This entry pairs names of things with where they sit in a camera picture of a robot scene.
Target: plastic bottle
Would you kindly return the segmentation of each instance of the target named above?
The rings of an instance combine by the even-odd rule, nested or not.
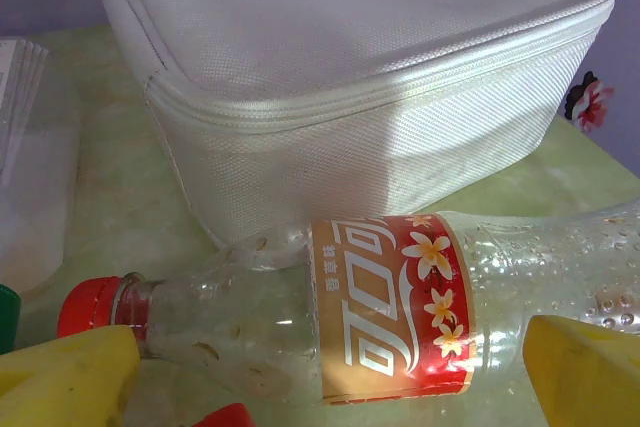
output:
[[[458,393],[479,377],[483,385],[499,384],[522,368],[523,338],[535,314],[640,330],[639,228],[640,199],[567,218],[445,212],[286,225],[220,252],[191,276],[84,282],[65,301],[58,334],[130,325],[143,354],[207,371],[232,391],[285,403]],[[330,253],[323,251],[327,232],[341,241],[333,244],[336,258],[366,257],[395,243],[401,266],[388,274],[370,256],[369,264],[343,262],[338,274],[351,269],[351,281],[344,272],[341,280],[353,290],[330,289],[333,257],[319,258]],[[420,244],[424,235],[432,247]],[[401,267],[409,272],[404,283]],[[453,290],[448,298],[447,290]],[[327,317],[322,309],[332,302],[342,302],[342,314]],[[392,325],[394,317],[406,332],[412,320],[417,337],[370,329]],[[322,337],[330,331],[343,335],[332,343]]]

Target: bottle label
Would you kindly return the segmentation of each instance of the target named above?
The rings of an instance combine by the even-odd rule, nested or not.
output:
[[[459,245],[438,215],[314,223],[326,403],[459,394],[475,317]]]

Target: green table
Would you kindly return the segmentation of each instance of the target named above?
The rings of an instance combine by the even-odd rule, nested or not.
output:
[[[55,337],[60,305],[78,282],[138,271],[150,278],[203,262],[214,247],[187,209],[147,118],[141,94],[108,27],[36,39],[49,47],[85,102],[74,216],[66,260],[25,299],[18,347]],[[640,181],[564,120],[516,165],[429,207],[494,215],[561,215],[640,195]],[[524,373],[491,393],[438,402],[414,399],[345,407],[284,409],[254,404],[211,385],[199,373],[143,362],[126,425],[190,425],[233,401],[249,406],[258,427],[544,425]]]

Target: purple wall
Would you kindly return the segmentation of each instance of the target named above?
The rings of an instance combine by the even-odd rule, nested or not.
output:
[[[592,70],[615,94],[600,128],[589,136],[640,175],[639,0],[618,0],[576,77]],[[0,35],[26,34],[106,22],[100,0],[0,0]]]

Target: white zippered case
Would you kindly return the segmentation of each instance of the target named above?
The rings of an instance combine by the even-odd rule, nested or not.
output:
[[[418,210],[542,140],[614,0],[103,0],[218,243]]]

